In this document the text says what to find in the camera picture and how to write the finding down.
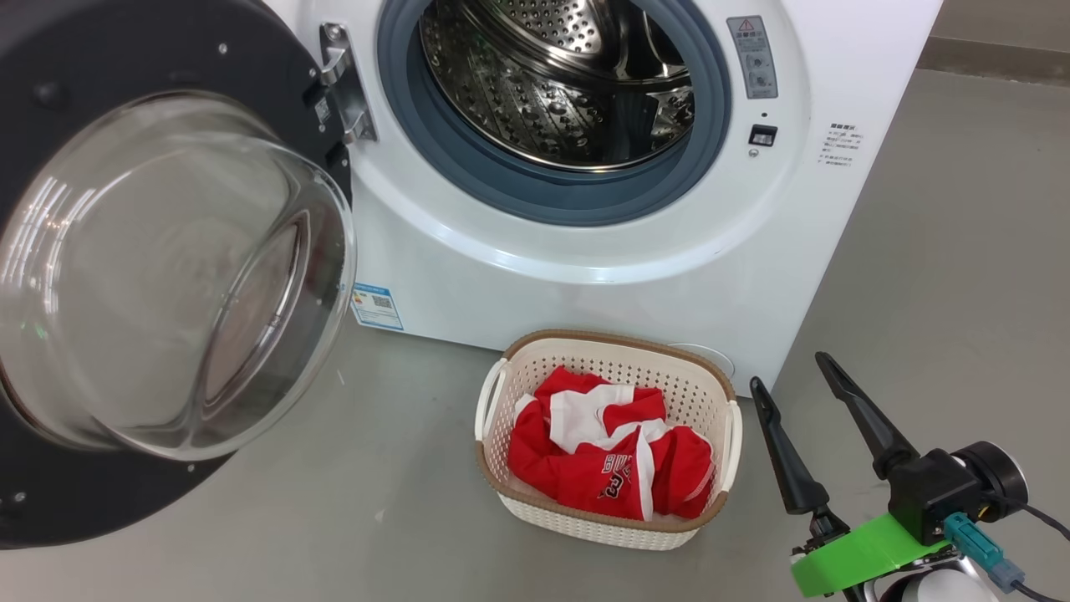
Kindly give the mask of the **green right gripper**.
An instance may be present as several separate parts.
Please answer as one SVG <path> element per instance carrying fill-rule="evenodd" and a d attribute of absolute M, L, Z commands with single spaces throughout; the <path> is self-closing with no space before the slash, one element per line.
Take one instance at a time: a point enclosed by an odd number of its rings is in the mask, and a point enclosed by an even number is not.
<path fill-rule="evenodd" d="M 811 537 L 792 553 L 792 578 L 805 597 L 863 597 L 875 580 L 937 559 L 969 559 L 1005 592 L 1024 573 L 981 529 L 1021 511 L 1029 488 L 1017 460 L 994 443 L 978 441 L 953 452 L 923 457 L 887 419 L 834 356 L 815 362 L 836 399 L 849 408 L 873 457 L 878 480 L 888 479 L 888 511 L 852 528 L 834 514 L 828 492 L 811 476 L 781 425 L 781 412 L 761 379 L 750 380 L 773 475 L 790 515 L 810 515 Z"/>

